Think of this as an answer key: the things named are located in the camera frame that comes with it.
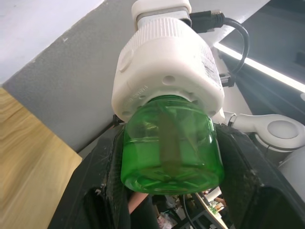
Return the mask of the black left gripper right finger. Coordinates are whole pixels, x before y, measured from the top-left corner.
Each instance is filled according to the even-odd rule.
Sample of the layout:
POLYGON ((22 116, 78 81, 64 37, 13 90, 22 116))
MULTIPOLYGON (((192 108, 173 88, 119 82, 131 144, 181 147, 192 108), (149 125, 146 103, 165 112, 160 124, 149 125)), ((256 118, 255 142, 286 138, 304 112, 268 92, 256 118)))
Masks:
POLYGON ((303 229, 305 203, 244 133, 215 127, 224 167, 220 189, 237 229, 303 229))

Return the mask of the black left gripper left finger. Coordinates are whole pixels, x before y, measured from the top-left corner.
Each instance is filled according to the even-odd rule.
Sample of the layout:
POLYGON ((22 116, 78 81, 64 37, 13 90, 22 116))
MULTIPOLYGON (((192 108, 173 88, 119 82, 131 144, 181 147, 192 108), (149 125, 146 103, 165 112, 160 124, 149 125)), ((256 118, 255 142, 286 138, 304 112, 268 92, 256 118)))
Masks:
POLYGON ((123 134, 123 125, 106 131, 74 170, 50 229, 118 228, 124 199, 123 134))

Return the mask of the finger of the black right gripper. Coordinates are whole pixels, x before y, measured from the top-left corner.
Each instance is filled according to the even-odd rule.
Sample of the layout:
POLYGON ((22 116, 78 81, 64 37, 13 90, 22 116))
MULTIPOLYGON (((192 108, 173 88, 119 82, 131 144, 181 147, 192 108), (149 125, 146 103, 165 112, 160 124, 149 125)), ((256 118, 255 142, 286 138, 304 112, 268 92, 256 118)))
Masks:
POLYGON ((117 115, 114 114, 112 116, 112 127, 114 128, 114 127, 117 127, 121 124, 124 124, 124 121, 121 120, 117 115))

